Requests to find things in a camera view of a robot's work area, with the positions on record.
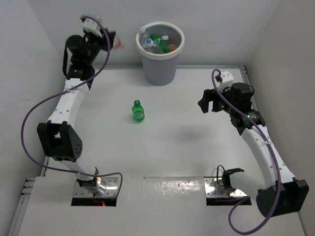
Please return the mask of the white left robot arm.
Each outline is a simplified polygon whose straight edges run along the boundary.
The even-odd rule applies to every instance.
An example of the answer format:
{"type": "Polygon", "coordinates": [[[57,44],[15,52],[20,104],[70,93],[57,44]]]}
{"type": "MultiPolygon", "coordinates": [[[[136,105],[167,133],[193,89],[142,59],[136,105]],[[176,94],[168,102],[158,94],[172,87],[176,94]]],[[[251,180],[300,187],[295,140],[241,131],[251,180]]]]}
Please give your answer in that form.
{"type": "Polygon", "coordinates": [[[114,31],[109,31],[107,36],[85,31],[83,36],[72,35],[66,40],[63,55],[65,93],[47,121],[37,126],[45,155],[75,171],[79,185],[90,189],[100,183],[98,169],[80,157],[83,142],[74,125],[82,100],[93,84],[91,77],[95,69],[92,63],[100,51],[113,48],[115,37],[114,31]]]}

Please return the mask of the red cap cola bottle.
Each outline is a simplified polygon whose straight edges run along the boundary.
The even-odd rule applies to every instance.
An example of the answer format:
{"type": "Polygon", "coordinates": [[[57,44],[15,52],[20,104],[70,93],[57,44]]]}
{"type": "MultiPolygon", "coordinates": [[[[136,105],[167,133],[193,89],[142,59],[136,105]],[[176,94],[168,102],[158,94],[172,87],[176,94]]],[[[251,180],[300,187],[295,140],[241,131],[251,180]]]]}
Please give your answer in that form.
{"type": "Polygon", "coordinates": [[[113,50],[122,50],[124,48],[121,39],[119,36],[116,34],[113,40],[113,50]]]}

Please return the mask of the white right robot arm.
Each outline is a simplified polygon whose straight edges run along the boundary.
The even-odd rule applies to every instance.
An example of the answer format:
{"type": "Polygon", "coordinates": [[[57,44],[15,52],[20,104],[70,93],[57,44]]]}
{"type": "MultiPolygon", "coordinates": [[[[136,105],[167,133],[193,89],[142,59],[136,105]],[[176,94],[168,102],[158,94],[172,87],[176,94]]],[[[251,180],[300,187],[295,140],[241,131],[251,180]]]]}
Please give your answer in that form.
{"type": "Polygon", "coordinates": [[[304,179],[298,180],[282,161],[273,145],[266,122],[259,111],[252,108],[253,87],[245,83],[233,83],[221,95],[215,89],[206,89],[198,102],[203,113],[225,111],[232,125],[247,143],[262,172],[263,183],[255,183],[241,168],[224,170],[221,185],[224,189],[240,189],[256,200],[260,213],[266,217],[274,203],[276,193],[279,199],[273,216],[299,212],[305,201],[309,186],[304,179]]]}

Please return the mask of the large clear bottle white cap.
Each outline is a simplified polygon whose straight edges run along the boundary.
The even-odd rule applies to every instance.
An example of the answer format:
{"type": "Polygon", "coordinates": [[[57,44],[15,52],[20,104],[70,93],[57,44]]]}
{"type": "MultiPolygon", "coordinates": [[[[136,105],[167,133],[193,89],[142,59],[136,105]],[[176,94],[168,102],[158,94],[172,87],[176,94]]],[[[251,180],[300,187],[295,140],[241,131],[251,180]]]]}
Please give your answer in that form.
{"type": "Polygon", "coordinates": [[[169,40],[169,36],[168,35],[164,35],[164,36],[161,37],[161,39],[164,40],[164,41],[167,41],[167,40],[169,40]]]}

